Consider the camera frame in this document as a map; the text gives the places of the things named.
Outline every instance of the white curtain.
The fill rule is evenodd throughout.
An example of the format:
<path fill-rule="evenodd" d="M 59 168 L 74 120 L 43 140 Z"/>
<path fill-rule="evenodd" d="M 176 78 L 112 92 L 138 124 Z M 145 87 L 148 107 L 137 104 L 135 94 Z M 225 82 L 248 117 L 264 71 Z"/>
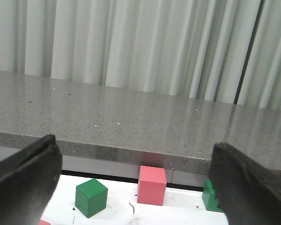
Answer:
<path fill-rule="evenodd" d="M 281 0 L 0 0 L 0 70 L 234 103 L 244 65 L 281 110 Z"/>

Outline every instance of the gray countertop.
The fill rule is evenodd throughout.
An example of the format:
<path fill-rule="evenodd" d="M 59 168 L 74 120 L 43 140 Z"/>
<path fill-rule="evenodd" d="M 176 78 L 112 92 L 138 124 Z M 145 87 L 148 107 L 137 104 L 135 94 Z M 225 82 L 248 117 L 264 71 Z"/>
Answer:
<path fill-rule="evenodd" d="M 281 111 L 0 71 L 0 146 L 48 133 L 70 156 L 207 174 L 228 142 L 281 169 Z"/>

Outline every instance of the green cube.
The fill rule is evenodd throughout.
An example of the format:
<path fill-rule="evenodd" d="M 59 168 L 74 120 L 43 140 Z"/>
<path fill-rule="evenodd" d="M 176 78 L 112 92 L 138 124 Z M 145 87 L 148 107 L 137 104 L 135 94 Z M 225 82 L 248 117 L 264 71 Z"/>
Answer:
<path fill-rule="evenodd" d="M 210 180 L 205 181 L 202 199 L 206 210 L 213 212 L 222 212 L 222 210 L 218 206 L 219 203 L 217 198 L 215 197 L 215 190 L 213 189 Z"/>
<path fill-rule="evenodd" d="M 96 179 L 91 179 L 76 187 L 75 206 L 90 218 L 106 208 L 108 189 Z"/>

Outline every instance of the pink cube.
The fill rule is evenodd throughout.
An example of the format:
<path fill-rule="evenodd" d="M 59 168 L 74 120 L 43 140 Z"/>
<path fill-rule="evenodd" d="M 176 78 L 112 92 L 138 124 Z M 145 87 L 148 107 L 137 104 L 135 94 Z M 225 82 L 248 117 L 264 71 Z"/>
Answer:
<path fill-rule="evenodd" d="M 140 166 L 137 203 L 163 205 L 166 185 L 163 168 Z"/>
<path fill-rule="evenodd" d="M 39 223 L 38 223 L 38 225 L 51 225 L 51 224 L 49 224 L 49 223 L 46 222 L 46 221 L 40 220 Z"/>

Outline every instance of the white table surface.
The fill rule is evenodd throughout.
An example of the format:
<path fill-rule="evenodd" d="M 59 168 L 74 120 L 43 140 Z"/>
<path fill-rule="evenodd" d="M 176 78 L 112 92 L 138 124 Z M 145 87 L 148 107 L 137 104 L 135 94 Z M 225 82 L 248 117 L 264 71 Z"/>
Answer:
<path fill-rule="evenodd" d="M 86 218 L 74 205 L 75 187 L 90 179 L 61 175 L 42 219 L 51 225 L 228 225 L 224 213 L 205 210 L 202 192 L 167 187 L 163 206 L 147 205 L 136 203 L 137 184 L 100 179 L 108 188 L 106 209 Z"/>

